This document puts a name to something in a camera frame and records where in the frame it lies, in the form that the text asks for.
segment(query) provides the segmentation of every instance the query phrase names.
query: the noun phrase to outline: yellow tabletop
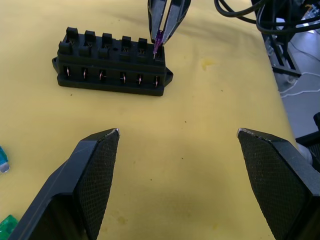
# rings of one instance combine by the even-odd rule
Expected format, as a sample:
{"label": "yellow tabletop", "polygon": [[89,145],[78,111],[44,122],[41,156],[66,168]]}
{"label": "yellow tabletop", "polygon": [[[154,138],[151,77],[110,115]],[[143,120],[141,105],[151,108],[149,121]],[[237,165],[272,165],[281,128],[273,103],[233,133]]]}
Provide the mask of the yellow tabletop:
{"label": "yellow tabletop", "polygon": [[0,219],[20,219],[80,139],[119,128],[99,240],[274,239],[236,133],[294,137],[254,25],[192,1],[165,45],[173,81],[155,97],[61,87],[51,63],[68,26],[150,39],[147,0],[3,0],[0,23],[0,145],[11,167]]}

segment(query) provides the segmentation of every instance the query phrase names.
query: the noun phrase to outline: blue object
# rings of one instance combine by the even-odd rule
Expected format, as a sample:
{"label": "blue object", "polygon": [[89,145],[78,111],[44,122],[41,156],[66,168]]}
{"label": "blue object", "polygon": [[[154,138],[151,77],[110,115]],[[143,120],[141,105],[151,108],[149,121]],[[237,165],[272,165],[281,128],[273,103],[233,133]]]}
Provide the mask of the blue object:
{"label": "blue object", "polygon": [[0,146],[0,172],[5,173],[10,169],[5,151]]}

